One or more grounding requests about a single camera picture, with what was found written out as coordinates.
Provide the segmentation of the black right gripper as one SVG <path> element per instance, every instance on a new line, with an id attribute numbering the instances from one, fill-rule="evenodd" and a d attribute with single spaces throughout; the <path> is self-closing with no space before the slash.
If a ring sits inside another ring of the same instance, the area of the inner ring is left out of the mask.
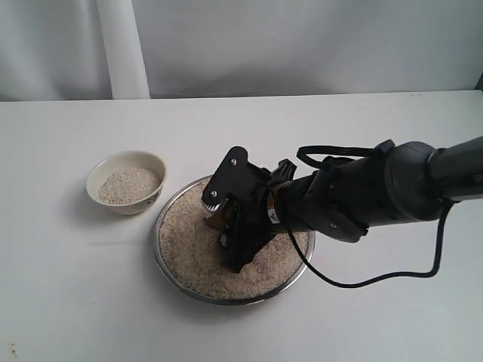
<path id="1" fill-rule="evenodd" d="M 226 200 L 235 202 L 235 212 L 222 233 L 223 265 L 232 273 L 240 273 L 276 236 L 267 204 L 269 187 L 280 183 L 269 183 L 270 172 L 248 162 L 245 148 L 233 146 L 202 192 L 202 203 L 210 212 Z"/>

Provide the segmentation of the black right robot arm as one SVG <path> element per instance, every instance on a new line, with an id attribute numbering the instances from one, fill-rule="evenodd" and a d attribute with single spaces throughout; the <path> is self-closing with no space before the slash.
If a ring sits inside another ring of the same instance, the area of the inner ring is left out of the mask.
<path id="1" fill-rule="evenodd" d="M 482 196 L 482 140 L 446 149 L 387 140 L 368 148 L 304 146 L 297 157 L 313 168 L 296 178 L 283 159 L 258 167 L 232 147 L 202 192 L 218 230 L 224 266 L 240 272 L 278 234 L 317 231 L 346 243 L 372 227 L 438 220 L 451 205 Z"/>

